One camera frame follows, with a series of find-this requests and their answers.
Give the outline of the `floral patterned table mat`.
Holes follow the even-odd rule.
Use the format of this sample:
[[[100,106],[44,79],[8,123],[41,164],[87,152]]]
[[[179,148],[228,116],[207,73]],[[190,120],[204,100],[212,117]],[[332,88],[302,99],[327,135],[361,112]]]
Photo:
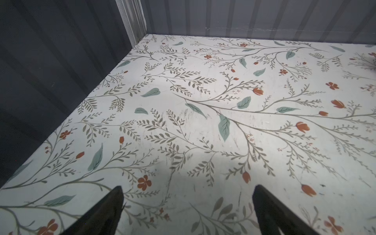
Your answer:
[[[375,45],[144,37],[1,188],[1,234],[57,235],[121,186],[118,235],[256,235],[256,185],[375,234]]]

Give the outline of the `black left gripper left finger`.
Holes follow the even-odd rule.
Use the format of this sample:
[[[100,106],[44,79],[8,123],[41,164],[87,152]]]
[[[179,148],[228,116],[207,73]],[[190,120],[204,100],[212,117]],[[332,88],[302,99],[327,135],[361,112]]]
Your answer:
[[[122,188],[116,186],[62,234],[114,235],[121,217],[123,203]]]

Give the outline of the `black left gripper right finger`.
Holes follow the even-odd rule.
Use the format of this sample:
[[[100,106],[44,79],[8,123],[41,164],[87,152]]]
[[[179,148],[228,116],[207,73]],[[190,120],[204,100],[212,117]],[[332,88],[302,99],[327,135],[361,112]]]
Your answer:
[[[252,201],[263,235],[317,235],[293,211],[262,185],[256,185]]]

